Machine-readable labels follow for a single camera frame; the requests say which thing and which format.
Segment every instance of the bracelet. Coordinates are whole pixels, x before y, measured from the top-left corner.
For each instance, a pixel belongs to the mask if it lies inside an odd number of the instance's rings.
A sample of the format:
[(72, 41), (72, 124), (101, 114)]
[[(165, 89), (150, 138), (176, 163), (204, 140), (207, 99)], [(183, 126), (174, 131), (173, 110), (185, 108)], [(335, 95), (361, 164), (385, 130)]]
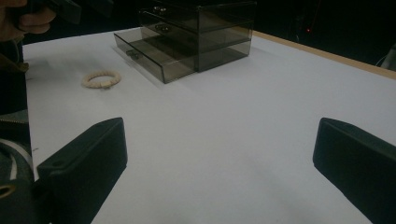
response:
[[(96, 77), (113, 77), (113, 78), (111, 78), (110, 80), (101, 81), (101, 82), (91, 81), (92, 79), (94, 79)], [(88, 88), (106, 89), (106, 88), (110, 88), (111, 86), (116, 85), (120, 81), (121, 81), (120, 74), (118, 74), (116, 72), (112, 72), (112, 71), (100, 71), (100, 72), (95, 72), (95, 73), (85, 76), (82, 79), (81, 84)]]

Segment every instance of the person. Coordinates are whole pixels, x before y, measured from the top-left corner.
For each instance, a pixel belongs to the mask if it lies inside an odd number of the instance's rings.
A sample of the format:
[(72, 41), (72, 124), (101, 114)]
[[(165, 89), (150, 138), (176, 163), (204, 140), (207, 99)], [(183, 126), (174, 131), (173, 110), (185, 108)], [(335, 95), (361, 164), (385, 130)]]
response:
[(26, 109), (23, 61), (24, 35), (43, 34), (50, 28), (56, 14), (47, 7), (15, 18), (15, 10), (26, 6), (27, 0), (0, 0), (0, 114)]
[(0, 189), (14, 179), (34, 181), (22, 40), (29, 33), (47, 32), (56, 14), (42, 7), (18, 17), (17, 10), (26, 4), (27, 0), (0, 0)]

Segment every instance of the finger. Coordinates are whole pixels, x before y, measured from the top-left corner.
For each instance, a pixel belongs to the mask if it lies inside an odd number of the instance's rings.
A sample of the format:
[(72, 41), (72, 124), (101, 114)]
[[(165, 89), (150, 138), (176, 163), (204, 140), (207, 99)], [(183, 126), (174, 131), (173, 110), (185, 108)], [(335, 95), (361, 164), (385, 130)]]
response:
[(20, 28), (20, 30), (23, 30), (27, 33), (39, 35), (39, 34), (46, 33), (50, 29), (50, 24), (46, 23), (46, 24), (34, 25), (34, 26), (20, 25), (19, 28)]
[(27, 0), (0, 0), (0, 7), (24, 7)]
[(55, 19), (56, 13), (48, 7), (42, 7), (36, 13), (22, 15), (20, 17), (20, 24), (22, 26), (37, 26), (50, 23)]

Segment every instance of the table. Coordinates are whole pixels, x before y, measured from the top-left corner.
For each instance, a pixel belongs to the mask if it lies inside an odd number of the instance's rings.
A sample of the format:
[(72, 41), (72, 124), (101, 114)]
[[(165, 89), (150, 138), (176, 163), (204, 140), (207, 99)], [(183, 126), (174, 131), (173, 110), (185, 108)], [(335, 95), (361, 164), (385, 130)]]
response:
[[(124, 119), (128, 167), (93, 223), (370, 223), (312, 156), (323, 117), (396, 145), (391, 72), (260, 35), (249, 57), (169, 84), (123, 57), (112, 32), (27, 45), (25, 60), (35, 165)], [(81, 86), (103, 69), (122, 81)]]

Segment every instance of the black object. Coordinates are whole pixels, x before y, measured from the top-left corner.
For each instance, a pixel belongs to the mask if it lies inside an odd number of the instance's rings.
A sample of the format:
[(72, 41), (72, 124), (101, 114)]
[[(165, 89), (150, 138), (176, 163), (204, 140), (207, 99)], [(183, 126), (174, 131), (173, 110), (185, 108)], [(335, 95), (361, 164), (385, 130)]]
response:
[(349, 123), (322, 119), (315, 167), (373, 223), (396, 222), (396, 147)]
[(10, 223), (91, 223), (127, 164), (123, 121), (91, 126), (37, 166), (32, 185), (0, 184), (0, 220)]
[[(113, 8), (112, 0), (85, 0), (85, 2), (102, 15), (110, 17)], [(21, 15), (38, 11), (42, 5), (46, 5), (66, 21), (74, 24), (79, 24), (80, 22), (81, 6), (71, 0), (28, 0), (25, 7), (14, 9), (13, 16), (15, 24), (17, 25), (19, 23), (19, 17)]]

